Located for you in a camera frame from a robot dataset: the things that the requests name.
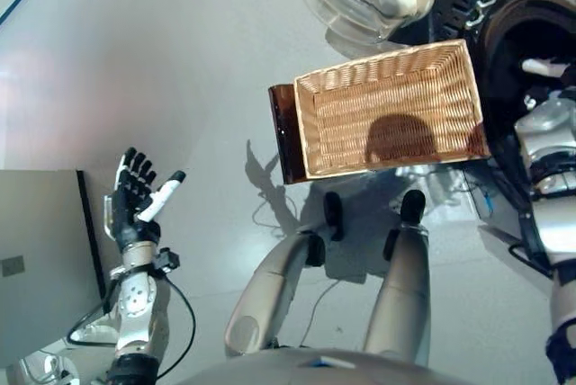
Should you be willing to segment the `right robot hand black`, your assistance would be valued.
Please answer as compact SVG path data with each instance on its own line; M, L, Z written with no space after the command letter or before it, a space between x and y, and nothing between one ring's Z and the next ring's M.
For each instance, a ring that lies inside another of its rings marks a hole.
M526 58L520 67L528 75L526 92L549 94L575 89L575 62Z

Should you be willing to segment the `left robot hand black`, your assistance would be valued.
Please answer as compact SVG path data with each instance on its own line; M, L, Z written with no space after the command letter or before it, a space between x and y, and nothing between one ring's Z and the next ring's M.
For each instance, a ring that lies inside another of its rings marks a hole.
M184 182L186 173L177 170L154 188L156 176L152 162L136 148L128 148L121 156L105 213L111 219L105 225L106 234L120 251L139 242L159 242L161 228L155 217Z

